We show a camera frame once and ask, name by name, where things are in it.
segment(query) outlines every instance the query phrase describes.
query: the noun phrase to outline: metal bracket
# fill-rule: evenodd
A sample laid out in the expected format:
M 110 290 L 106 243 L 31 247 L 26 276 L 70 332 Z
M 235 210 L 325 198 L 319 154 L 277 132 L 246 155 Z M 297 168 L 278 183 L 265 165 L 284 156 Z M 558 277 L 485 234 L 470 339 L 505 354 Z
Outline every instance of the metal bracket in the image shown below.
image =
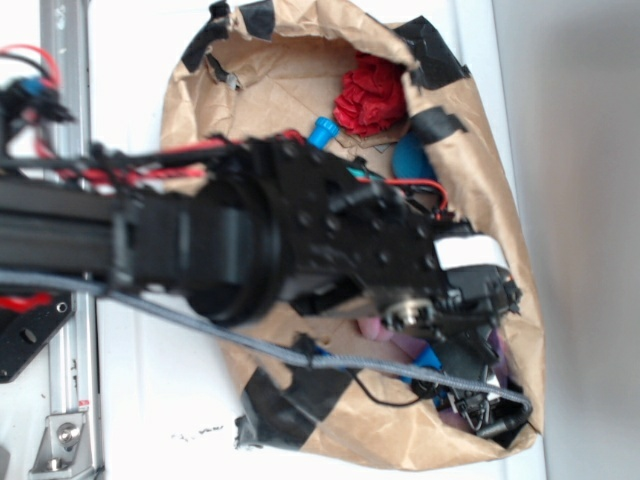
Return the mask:
M 29 480 L 79 479 L 94 474 L 86 422 L 82 412 L 47 417 Z
M 22 315 L 0 312 L 0 384 L 13 381 L 75 311 L 71 295 Z

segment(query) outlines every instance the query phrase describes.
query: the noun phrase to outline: gray wall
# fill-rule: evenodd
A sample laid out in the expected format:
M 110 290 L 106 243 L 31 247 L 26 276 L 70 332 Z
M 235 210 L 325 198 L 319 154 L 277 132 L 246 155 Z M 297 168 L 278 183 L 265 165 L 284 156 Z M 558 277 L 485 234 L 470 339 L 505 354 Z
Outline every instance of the gray wall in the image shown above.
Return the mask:
M 551 480 L 640 478 L 640 3 L 494 0 Z

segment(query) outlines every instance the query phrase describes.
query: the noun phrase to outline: gray braided cable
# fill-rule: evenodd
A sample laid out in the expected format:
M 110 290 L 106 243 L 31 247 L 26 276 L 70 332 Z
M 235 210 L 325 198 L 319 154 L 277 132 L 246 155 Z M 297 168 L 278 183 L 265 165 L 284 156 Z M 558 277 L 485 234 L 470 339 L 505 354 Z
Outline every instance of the gray braided cable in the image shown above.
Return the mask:
M 201 318 L 176 312 L 175 310 L 171 310 L 153 302 L 149 302 L 148 300 L 144 300 L 135 295 L 117 291 L 110 291 L 106 285 L 99 282 L 46 273 L 0 269 L 0 285 L 87 292 L 96 297 L 112 298 L 113 300 L 136 308 L 150 315 L 164 318 L 165 320 L 168 320 L 172 323 L 182 325 L 199 332 L 214 335 L 221 340 L 242 345 L 253 351 L 264 353 L 266 355 L 277 358 L 278 360 L 289 365 L 314 369 L 370 369 L 378 372 L 440 384 L 459 390 L 494 393 L 506 400 L 520 403 L 525 408 L 531 409 L 531 402 L 529 401 L 529 399 L 524 395 L 512 390 L 495 387 L 483 382 L 451 377 L 435 370 L 419 367 L 416 365 L 406 365 L 397 362 L 389 362 L 386 360 L 352 355 L 314 355 L 312 357 L 308 357 L 307 355 L 291 350 L 290 348 L 281 347 L 264 340 L 233 332 L 224 327 L 220 327 L 219 325 L 204 321 Z

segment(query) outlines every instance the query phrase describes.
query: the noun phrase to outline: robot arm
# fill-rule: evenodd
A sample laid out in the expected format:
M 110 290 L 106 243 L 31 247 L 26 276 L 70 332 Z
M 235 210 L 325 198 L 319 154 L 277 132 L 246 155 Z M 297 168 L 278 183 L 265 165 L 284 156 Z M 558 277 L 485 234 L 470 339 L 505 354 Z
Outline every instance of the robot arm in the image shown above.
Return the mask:
M 21 80 L 0 92 L 0 168 L 8 173 L 44 165 L 6 153 L 27 107 L 68 119 L 47 88 Z M 276 301 L 303 316 L 380 316 L 387 328 L 432 342 L 445 373 L 491 381 L 498 356 L 489 334 L 518 311 L 521 296 L 494 239 L 444 208 L 412 202 L 415 185 L 356 178 L 347 162 L 304 141 L 218 138 L 201 147 L 138 157 L 96 147 L 90 158 L 46 163 L 67 178 L 99 171 L 112 196 L 73 182 L 0 177 L 0 267 L 89 272 L 133 293 L 161 286 L 224 326 L 256 321 Z M 140 167 L 194 163 L 207 182 L 193 197 L 127 181 Z M 425 398 L 443 393 L 413 387 Z M 487 394 L 444 393 L 470 424 L 493 428 L 481 436 L 515 428 L 530 413 L 487 422 Z

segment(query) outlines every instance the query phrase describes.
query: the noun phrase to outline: black tape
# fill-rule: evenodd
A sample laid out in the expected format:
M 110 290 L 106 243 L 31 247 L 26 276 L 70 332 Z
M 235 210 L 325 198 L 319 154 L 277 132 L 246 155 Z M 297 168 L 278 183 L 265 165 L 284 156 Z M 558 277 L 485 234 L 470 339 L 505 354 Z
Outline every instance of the black tape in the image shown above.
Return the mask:
M 227 81 L 227 78 L 229 77 L 229 72 L 227 72 L 224 68 L 222 68 L 222 65 L 220 65 L 220 62 L 216 57 L 208 53 L 207 63 L 211 65 L 211 68 L 213 68 L 213 73 L 216 76 L 216 80 L 218 80 L 219 82 Z
M 276 14 L 271 0 L 249 3 L 238 8 L 251 36 L 271 40 L 273 29 L 276 28 Z
M 231 10 L 227 2 L 222 0 L 211 4 L 209 12 L 211 13 L 211 18 L 193 37 L 193 40 L 191 40 L 191 43 L 182 54 L 182 63 L 191 73 L 195 72 L 202 63 L 207 45 L 215 40 L 229 38 L 227 25 Z
M 467 129 L 455 115 L 447 115 L 442 107 L 433 107 L 411 117 L 411 127 L 423 145 L 444 140 L 456 131 Z
M 278 389 L 264 370 L 256 369 L 242 393 L 245 415 L 236 420 L 238 446 L 299 450 L 352 381 L 338 370 L 290 369 L 293 380 L 286 390 Z
M 414 84 L 437 90 L 470 76 L 469 69 L 458 62 L 440 32 L 424 17 L 418 17 L 394 30 L 420 62 L 420 71 L 411 72 Z

